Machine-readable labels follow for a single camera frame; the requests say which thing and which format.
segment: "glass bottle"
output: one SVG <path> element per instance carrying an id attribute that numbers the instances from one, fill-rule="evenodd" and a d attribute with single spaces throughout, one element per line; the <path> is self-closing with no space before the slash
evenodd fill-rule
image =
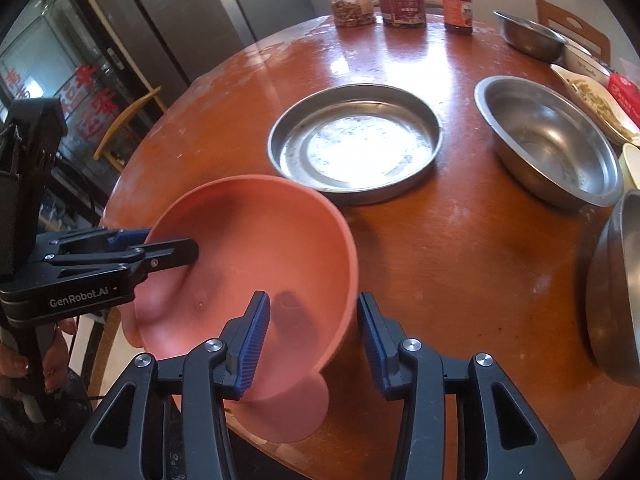
<path id="1" fill-rule="evenodd" d="M 469 36 L 474 30 L 473 0 L 442 0 L 444 9 L 444 28 L 447 32 L 454 32 Z"/>

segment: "orange plastic bowl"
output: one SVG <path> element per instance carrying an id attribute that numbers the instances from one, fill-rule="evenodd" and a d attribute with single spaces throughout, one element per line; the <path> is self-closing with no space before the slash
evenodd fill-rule
<path id="1" fill-rule="evenodd" d="M 266 291 L 271 322 L 254 383 L 228 406 L 265 440 L 306 438 L 326 415 L 320 371 L 355 308 L 358 261 L 344 218 L 318 192 L 289 180 L 235 176 L 181 197 L 147 241 L 177 237 L 198 243 L 198 261 L 138 286 L 133 339 L 158 359 L 185 354 L 241 316 L 255 290 Z"/>

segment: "metal bolt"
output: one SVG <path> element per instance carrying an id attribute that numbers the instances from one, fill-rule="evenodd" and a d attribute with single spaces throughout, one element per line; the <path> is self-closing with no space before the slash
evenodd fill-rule
<path id="1" fill-rule="evenodd" d="M 476 363 L 480 366 L 491 366 L 494 364 L 494 358 L 484 352 L 476 354 Z"/>
<path id="2" fill-rule="evenodd" d="M 220 339 L 209 339 L 206 343 L 204 343 L 204 348 L 207 349 L 207 352 L 217 352 L 218 350 L 222 350 L 224 343 L 220 341 Z"/>
<path id="3" fill-rule="evenodd" d="M 422 343 L 417 339 L 410 337 L 402 341 L 402 348 L 408 350 L 409 352 L 417 352 L 420 348 L 422 348 Z"/>
<path id="4" fill-rule="evenodd" d="M 133 364 L 135 364 L 138 368 L 144 368 L 150 363 L 151 355 L 149 354 L 140 354 L 137 355 L 135 359 L 133 359 Z"/>

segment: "brown tabletop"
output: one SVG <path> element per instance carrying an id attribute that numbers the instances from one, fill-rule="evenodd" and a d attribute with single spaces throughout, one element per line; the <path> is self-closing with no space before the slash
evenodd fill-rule
<path id="1" fill-rule="evenodd" d="M 200 184 L 275 174 L 271 125 L 293 103 L 331 86 L 377 82 L 423 98 L 445 141 L 433 173 L 386 203 L 344 208 L 358 248 L 360 290 L 441 354 L 492 354 L 558 443 L 578 480 L 599 478 L 640 413 L 640 389 L 594 365 L 584 330 L 588 263 L 609 210 L 561 212 L 519 186 L 492 151 L 474 87 L 515 75 L 562 91 L 547 64 L 508 47 L 480 23 L 471 37 L 382 26 L 336 30 L 318 18 L 287 29 L 199 78 L 142 142 L 109 200 L 108 226 L 154 224 Z M 258 441 L 312 479 L 389 478 L 400 402 L 373 388 L 351 330 L 324 371 L 330 408 L 294 444 Z M 455 410 L 447 421 L 446 478 L 455 472 Z"/>

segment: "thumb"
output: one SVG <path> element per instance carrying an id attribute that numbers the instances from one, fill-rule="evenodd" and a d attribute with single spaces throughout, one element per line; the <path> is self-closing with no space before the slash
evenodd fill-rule
<path id="1" fill-rule="evenodd" d="M 0 376 L 18 379 L 29 371 L 29 362 L 15 350 L 0 344 Z"/>

